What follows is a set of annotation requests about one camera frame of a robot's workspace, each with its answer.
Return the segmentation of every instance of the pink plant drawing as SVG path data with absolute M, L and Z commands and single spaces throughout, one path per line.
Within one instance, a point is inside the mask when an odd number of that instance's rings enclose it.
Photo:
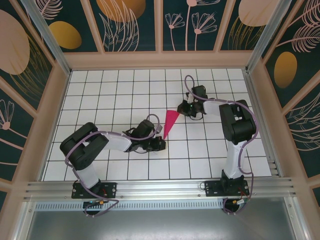
M 186 27 L 185 27 L 185 50 L 188 51 L 188 26 L 189 26 L 189 16 L 191 7 L 195 6 L 205 6 L 219 3 L 220 0 L 186 0 L 188 4 L 188 12 L 186 15 Z
M 3 99 L 0 100 L 0 130 L 3 130 L 3 131 L 9 130 L 19 135 L 20 137 L 23 137 L 26 139 L 27 138 L 26 136 L 10 128 L 11 120 L 14 115 L 14 110 L 15 110 L 15 104 L 13 102 L 8 101 L 8 103 L 6 104 L 6 102 Z M 23 147 L 13 144 L 12 142 L 6 141 L 2 138 L 0 138 L 0 142 L 5 143 L 19 150 L 24 149 Z M 0 164 L 15 165 L 15 163 L 4 163 L 4 162 L 0 162 Z
M 177 29 L 177 28 L 181 28 L 181 27 L 185 26 L 185 22 L 183 21 L 181 13 L 179 13 L 179 14 L 174 13 L 174 14 L 172 14 L 172 16 L 170 13 L 168 13 L 165 15 L 165 20 L 170 28 L 172 47 L 173 47 L 173 51 L 175 51 L 176 49 L 175 49 L 175 44 L 174 44 L 174 38 L 172 35 L 172 29 Z
M 214 25 L 216 20 L 214 18 L 214 13 L 207 14 L 204 13 L 199 18 L 199 13 L 192 14 L 192 25 L 195 33 L 194 40 L 194 50 L 197 51 L 197 37 L 199 34 L 212 33 L 217 30 L 217 25 Z

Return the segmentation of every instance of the metal sheet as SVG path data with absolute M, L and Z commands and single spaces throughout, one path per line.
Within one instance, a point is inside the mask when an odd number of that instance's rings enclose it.
M 28 240 L 295 240 L 281 198 L 253 199 L 241 214 L 221 209 L 34 213 Z

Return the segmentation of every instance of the ventilation grille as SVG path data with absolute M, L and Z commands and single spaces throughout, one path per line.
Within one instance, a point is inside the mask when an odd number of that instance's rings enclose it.
M 89 208 L 88 211 L 104 210 L 112 203 Z M 222 199 L 201 200 L 154 200 L 154 201 L 121 201 L 113 210 L 178 210 L 178 209 L 222 209 Z M 38 202 L 36 212 L 82 211 L 83 202 Z

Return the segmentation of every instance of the black mounting plate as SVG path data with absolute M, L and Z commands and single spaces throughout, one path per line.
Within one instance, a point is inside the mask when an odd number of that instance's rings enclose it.
M 95 196 L 92 196 L 88 193 L 81 185 L 81 183 L 76 182 L 72 185 L 72 199 L 96 199 Z M 117 192 L 117 183 L 116 182 L 102 182 L 100 185 L 100 190 L 97 195 L 108 198 L 114 199 L 116 197 Z
M 234 191 L 225 192 L 220 180 L 205 181 L 201 184 L 201 188 L 205 189 L 205 195 L 207 197 L 225 197 L 225 196 L 241 196 L 239 189 Z M 240 189 L 248 196 L 250 194 L 248 182 L 243 180 Z

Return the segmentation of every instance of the grid tile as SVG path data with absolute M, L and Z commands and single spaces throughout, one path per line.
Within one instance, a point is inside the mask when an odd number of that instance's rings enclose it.
M 186 99 L 186 75 L 204 85 L 209 98 L 245 99 L 251 107 L 241 71 L 234 69 L 137 69 L 74 71 L 64 99 L 54 143 L 46 163 L 44 181 L 74 181 L 71 168 L 59 149 L 63 140 L 87 122 L 101 131 L 122 132 L 148 114 L 156 114 L 164 126 L 167 110 L 176 111 Z M 225 166 L 227 146 L 220 116 L 204 115 L 191 120 L 180 115 L 166 139 L 166 149 L 143 153 L 104 149 L 93 162 L 102 180 L 154 180 L 219 178 Z M 257 177 L 270 176 L 261 139 L 249 144 L 243 169 L 250 166 Z

